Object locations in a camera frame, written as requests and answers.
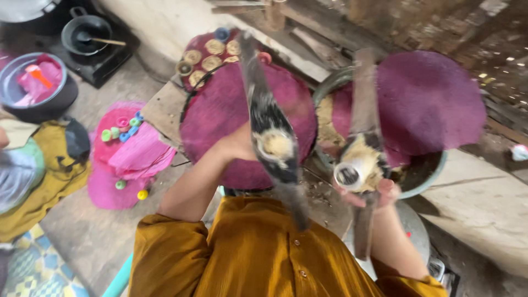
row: wooden wall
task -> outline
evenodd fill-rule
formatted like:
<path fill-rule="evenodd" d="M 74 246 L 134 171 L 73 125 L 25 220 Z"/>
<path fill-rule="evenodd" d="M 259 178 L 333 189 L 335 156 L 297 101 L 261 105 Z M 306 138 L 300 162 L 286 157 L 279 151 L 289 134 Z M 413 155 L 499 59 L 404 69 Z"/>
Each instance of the wooden wall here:
<path fill-rule="evenodd" d="M 528 110 L 528 1 L 349 0 L 347 17 L 404 49 L 450 56 L 483 89 Z"/>

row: cooking pan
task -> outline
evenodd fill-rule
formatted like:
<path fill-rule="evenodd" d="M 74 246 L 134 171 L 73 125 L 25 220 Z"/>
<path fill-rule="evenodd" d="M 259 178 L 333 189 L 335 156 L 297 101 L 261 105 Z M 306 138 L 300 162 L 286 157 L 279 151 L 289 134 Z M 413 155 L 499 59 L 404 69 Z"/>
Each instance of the cooking pan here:
<path fill-rule="evenodd" d="M 83 42 L 79 40 L 79 34 L 86 33 L 95 38 L 111 39 L 112 28 L 104 18 L 89 15 L 83 7 L 77 6 L 70 9 L 73 19 L 64 26 L 61 34 L 62 45 L 72 53 L 79 55 L 93 55 L 105 47 L 106 43 Z"/>

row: mustard yellow shirt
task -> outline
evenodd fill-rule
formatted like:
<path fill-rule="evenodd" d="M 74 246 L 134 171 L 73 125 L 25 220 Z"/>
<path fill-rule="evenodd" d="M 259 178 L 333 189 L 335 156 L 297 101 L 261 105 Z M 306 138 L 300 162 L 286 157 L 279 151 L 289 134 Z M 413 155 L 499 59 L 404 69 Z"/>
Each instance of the mustard yellow shirt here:
<path fill-rule="evenodd" d="M 129 296 L 447 297 L 428 276 L 375 283 L 345 244 L 312 223 L 296 232 L 276 200 L 226 197 L 203 222 L 146 216 L 138 225 Z"/>

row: person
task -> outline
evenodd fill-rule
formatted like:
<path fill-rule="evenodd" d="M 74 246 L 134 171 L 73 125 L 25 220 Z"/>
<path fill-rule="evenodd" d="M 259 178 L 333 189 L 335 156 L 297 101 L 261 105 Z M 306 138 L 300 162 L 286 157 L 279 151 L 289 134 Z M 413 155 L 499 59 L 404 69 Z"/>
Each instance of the person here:
<path fill-rule="evenodd" d="M 374 215 L 375 283 L 335 234 L 315 222 L 299 233 L 274 199 L 224 197 L 208 232 L 200 220 L 222 172 L 235 158 L 256 160 L 249 135 L 246 123 L 220 139 L 167 191 L 157 214 L 139 222 L 130 297 L 447 296 L 403 230 L 391 180 L 379 184 Z"/>

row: stove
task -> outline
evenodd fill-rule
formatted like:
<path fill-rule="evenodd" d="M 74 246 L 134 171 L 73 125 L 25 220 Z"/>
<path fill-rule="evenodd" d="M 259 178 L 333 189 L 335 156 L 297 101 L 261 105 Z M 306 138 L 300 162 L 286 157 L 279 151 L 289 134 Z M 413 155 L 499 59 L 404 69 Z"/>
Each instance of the stove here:
<path fill-rule="evenodd" d="M 61 34 L 51 36 L 35 35 L 17 24 L 3 24 L 0 28 L 2 47 L 5 51 L 19 56 L 31 52 L 47 52 L 59 57 L 74 73 L 96 88 L 100 88 L 116 70 L 125 63 L 139 47 L 139 39 L 124 25 L 117 24 L 100 15 L 86 1 L 74 1 L 86 9 L 88 14 L 104 18 L 112 27 L 112 39 L 125 41 L 126 46 L 109 44 L 94 55 L 78 55 L 68 51 L 61 42 Z"/>

